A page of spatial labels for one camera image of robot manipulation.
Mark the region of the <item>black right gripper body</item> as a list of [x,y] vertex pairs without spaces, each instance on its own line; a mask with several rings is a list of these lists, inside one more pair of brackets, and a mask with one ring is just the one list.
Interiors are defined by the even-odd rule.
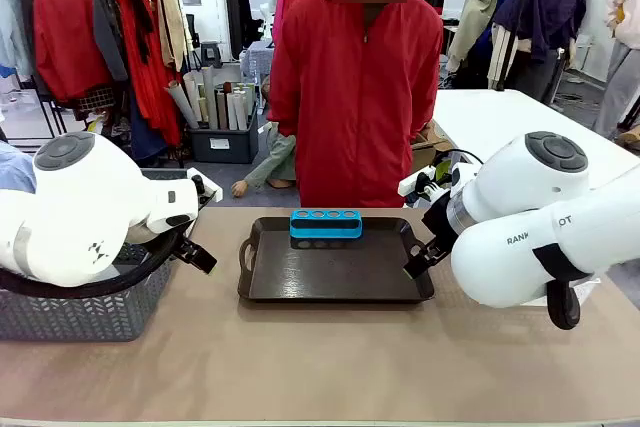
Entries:
[[430,245],[438,250],[450,250],[458,237],[447,217],[449,202],[450,192],[446,191],[431,204],[422,219],[424,225],[433,234]]

